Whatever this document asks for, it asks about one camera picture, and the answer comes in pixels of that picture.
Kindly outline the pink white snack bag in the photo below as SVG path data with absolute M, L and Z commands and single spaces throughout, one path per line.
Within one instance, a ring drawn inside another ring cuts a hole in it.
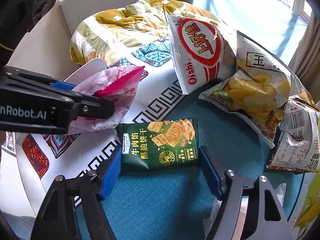
M 116 128 L 131 107 L 143 71 L 144 67 L 133 65 L 106 68 L 73 88 L 75 92 L 112 101 L 115 110 L 108 119 L 78 117 L 71 122 L 68 134 Z

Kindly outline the green cracker packet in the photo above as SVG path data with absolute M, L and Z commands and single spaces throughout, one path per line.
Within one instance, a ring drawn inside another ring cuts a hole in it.
M 196 117 L 119 124 L 121 170 L 158 171 L 198 164 L 197 129 Z

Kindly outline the corn chip bag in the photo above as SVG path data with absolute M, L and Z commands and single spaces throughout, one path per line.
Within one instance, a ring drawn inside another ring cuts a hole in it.
M 237 32 L 236 73 L 202 92 L 199 99 L 235 114 L 274 148 L 276 127 L 284 120 L 291 96 L 313 105 L 311 94 L 296 74 L 276 55 Z

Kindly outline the white red Oishi bag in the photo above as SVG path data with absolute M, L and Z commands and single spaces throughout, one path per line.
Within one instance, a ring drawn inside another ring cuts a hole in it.
M 236 72 L 236 31 L 214 21 L 167 16 L 173 67 L 182 94 Z

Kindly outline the clear pink pastry packet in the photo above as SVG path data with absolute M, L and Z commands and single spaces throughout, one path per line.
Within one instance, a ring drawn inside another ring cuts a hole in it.
M 278 198 L 281 206 L 283 206 L 285 192 L 286 192 L 286 183 L 279 184 L 274 190 L 276 192 L 277 198 Z M 220 209 L 221 203 L 222 202 L 217 199 L 214 200 L 212 210 L 210 213 L 210 217 L 203 220 L 203 228 L 204 228 L 205 237 L 208 236 L 209 231 L 210 231 L 210 227 L 215 222 L 215 219 L 217 217 L 217 213 Z M 237 223 L 235 226 L 235 231 L 233 233 L 232 240 L 241 238 L 242 230 L 244 228 L 246 213 L 247 213 L 247 207 L 248 207 L 248 197 L 243 197 L 241 200 L 238 220 L 237 220 Z

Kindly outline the yellow-green cardboard box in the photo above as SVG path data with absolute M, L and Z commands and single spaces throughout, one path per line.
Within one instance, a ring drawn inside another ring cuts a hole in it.
M 289 218 L 292 239 L 303 239 L 319 216 L 319 172 L 306 173 Z

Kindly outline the patterned blue table mat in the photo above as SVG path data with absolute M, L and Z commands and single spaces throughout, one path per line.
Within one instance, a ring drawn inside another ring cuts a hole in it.
M 284 212 L 289 215 L 298 197 L 302 176 L 265 171 L 270 148 L 234 114 L 199 99 L 200 91 L 183 95 L 171 58 L 147 61 L 145 54 L 169 55 L 167 38 L 126 53 L 121 64 L 144 66 L 145 73 L 125 123 L 198 119 L 199 144 L 224 167 L 242 176 L 266 174 L 273 186 L 287 184 Z M 17 160 L 23 186 L 38 211 L 57 175 L 74 178 L 95 169 L 120 144 L 113 129 L 79 135 L 18 135 Z M 203 239 L 203 220 L 214 197 L 197 166 L 151 172 L 122 173 L 103 208 L 117 239 Z

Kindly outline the white black snack bag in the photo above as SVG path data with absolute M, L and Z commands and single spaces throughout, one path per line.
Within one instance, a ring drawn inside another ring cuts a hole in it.
M 319 171 L 319 111 L 299 97 L 290 97 L 284 123 L 267 169 L 296 173 Z

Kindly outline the floral striped quilt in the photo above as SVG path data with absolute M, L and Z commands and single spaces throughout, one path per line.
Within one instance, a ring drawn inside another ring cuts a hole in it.
M 167 36 L 166 16 L 195 18 L 219 25 L 206 10 L 177 0 L 138 0 L 118 9 L 97 12 L 84 19 L 70 41 L 73 62 L 83 66 L 94 58 L 112 64 L 129 50 Z

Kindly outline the brown right curtain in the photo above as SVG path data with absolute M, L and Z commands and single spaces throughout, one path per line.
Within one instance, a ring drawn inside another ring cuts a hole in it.
M 320 91 L 319 37 L 319 19 L 312 12 L 304 36 L 289 62 L 289 68 L 298 76 L 315 103 L 319 102 Z

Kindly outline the light blue window cloth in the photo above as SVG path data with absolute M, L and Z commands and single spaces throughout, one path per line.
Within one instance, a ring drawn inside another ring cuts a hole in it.
M 193 0 L 289 64 L 307 27 L 293 0 Z

